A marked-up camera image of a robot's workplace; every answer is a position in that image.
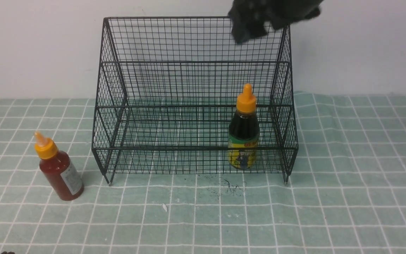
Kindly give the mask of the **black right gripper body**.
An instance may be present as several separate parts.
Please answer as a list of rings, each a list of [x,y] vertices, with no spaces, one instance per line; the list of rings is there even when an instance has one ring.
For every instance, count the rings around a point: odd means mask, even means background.
[[[317,18],[321,14],[321,3],[321,0],[234,0],[228,12],[232,38],[236,44],[243,44],[266,36],[266,22],[279,30]]]

